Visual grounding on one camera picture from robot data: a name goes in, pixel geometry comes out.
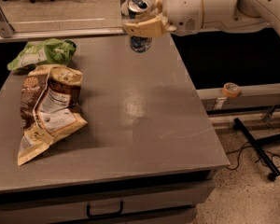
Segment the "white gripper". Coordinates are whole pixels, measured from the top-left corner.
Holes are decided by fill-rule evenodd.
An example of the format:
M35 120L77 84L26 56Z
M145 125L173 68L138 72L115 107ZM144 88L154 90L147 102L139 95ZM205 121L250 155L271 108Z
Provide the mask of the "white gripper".
M125 16L162 11L164 16L157 15L146 21L123 20L123 30L129 36L195 35L203 25L203 0L125 0L120 11Z

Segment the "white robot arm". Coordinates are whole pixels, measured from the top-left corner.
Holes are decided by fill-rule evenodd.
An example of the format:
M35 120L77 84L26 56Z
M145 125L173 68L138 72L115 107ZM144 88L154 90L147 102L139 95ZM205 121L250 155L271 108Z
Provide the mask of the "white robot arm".
M271 27L280 37L280 0L126 0L121 12L130 36L253 33Z

